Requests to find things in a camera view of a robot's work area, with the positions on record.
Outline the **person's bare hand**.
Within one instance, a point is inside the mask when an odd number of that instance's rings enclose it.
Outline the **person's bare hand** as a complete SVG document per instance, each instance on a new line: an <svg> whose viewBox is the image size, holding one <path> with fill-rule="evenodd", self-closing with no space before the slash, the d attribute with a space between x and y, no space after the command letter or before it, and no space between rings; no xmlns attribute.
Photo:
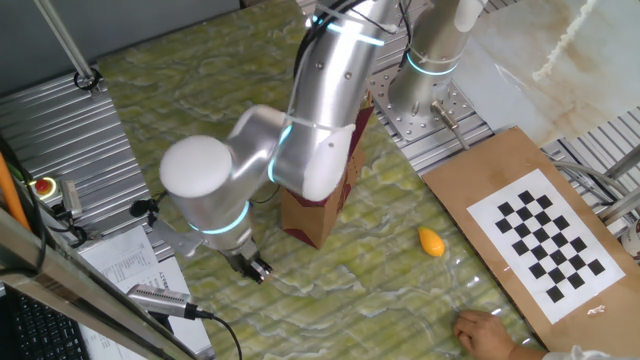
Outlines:
<svg viewBox="0 0 640 360"><path fill-rule="evenodd" d="M453 332L474 359L508 360L517 347L501 320L486 312L460 311Z"/></svg>

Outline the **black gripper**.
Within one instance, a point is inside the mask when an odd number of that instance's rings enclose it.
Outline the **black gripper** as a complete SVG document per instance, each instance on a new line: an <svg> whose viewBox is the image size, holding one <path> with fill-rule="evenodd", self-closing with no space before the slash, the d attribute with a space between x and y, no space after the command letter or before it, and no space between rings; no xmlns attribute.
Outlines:
<svg viewBox="0 0 640 360"><path fill-rule="evenodd" d="M236 249L224 250L222 255L243 277L256 283L262 283L271 276L272 267L260 258L255 242L246 242Z"/></svg>

